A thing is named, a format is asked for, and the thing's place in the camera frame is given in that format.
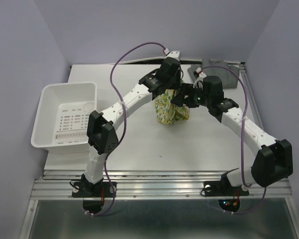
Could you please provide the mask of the yellow floral skirt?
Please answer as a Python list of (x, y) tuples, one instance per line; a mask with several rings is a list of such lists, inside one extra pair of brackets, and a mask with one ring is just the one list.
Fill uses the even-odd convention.
[(173, 97), (178, 93), (178, 90), (166, 90), (162, 95), (159, 95), (154, 100), (156, 119), (159, 123), (172, 125), (177, 121), (189, 119), (190, 109), (183, 105), (178, 107), (171, 103)]

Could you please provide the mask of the grey pleated skirt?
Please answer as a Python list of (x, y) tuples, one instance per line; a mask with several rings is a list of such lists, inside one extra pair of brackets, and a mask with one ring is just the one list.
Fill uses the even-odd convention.
[(202, 63), (191, 65), (187, 72), (193, 83), (198, 79), (197, 69), (201, 69), (206, 76), (219, 77), (223, 89), (235, 89), (238, 86), (236, 76), (240, 76), (240, 69), (237, 66), (229, 65), (224, 60), (203, 58)]

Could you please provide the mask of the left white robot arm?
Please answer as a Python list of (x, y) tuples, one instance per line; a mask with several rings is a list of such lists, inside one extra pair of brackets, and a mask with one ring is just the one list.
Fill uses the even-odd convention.
[(103, 167), (106, 157), (119, 145), (116, 130), (121, 124), (127, 126), (127, 118), (137, 109), (151, 102), (167, 89), (181, 86), (180, 59), (167, 56), (160, 67), (143, 76), (124, 97), (103, 110), (89, 115), (87, 137), (90, 145), (89, 161), (84, 171), (84, 191), (89, 196), (100, 193)]

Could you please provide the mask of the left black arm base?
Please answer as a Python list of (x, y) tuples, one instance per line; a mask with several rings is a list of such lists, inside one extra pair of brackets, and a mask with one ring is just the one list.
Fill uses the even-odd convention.
[(96, 184), (89, 182), (82, 174), (80, 179), (70, 180), (72, 198), (82, 199), (82, 208), (86, 215), (92, 217), (104, 216), (113, 206), (117, 182), (103, 181)]

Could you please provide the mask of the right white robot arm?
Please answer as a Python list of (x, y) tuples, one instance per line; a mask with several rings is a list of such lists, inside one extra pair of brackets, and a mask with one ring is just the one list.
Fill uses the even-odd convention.
[(208, 76), (195, 85), (183, 83), (171, 103), (178, 107), (207, 107), (213, 117), (240, 137), (241, 146), (248, 146), (255, 155), (251, 166), (241, 165), (222, 175), (219, 182), (222, 193), (231, 194), (242, 185), (267, 187), (292, 175), (291, 143), (265, 133), (246, 117), (236, 102), (224, 96), (219, 77)]

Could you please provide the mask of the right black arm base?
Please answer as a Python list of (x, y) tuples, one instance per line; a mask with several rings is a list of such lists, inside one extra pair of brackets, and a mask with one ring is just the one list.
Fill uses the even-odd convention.
[(220, 181), (206, 181), (200, 191), (203, 197), (222, 197), (218, 200), (220, 208), (225, 212), (236, 213), (240, 208), (240, 197), (249, 196), (249, 190), (244, 191), (241, 186), (224, 186)]

